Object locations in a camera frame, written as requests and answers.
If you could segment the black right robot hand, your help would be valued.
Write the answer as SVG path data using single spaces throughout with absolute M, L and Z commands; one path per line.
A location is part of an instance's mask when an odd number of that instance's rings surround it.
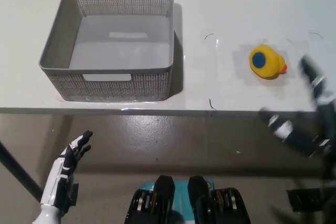
M 325 75 L 308 55 L 301 57 L 299 68 L 308 80 L 316 106 L 319 133 L 311 136 L 295 127 L 289 119 L 265 108 L 258 111 L 258 116 L 280 142 L 305 156 L 310 157 L 315 153 L 335 156 L 335 93 L 327 88 Z

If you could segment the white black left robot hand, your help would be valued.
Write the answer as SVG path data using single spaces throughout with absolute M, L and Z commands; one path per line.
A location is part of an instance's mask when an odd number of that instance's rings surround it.
M 92 131 L 85 131 L 55 159 L 40 200 L 41 211 L 34 223 L 61 223 L 70 206 L 76 204 L 78 185 L 74 184 L 73 174 L 85 152 L 91 149 L 88 142 L 92 135 Z

